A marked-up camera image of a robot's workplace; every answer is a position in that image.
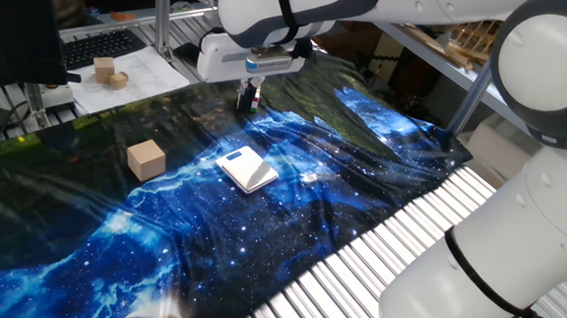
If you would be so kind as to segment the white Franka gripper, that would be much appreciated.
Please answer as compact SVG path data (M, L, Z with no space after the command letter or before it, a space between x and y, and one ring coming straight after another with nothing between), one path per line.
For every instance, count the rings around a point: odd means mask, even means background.
M301 70L306 59L293 57L295 43L259 48L242 48L226 33L210 33L202 39L197 70L207 83L261 78ZM237 111L252 108L253 87L239 82Z

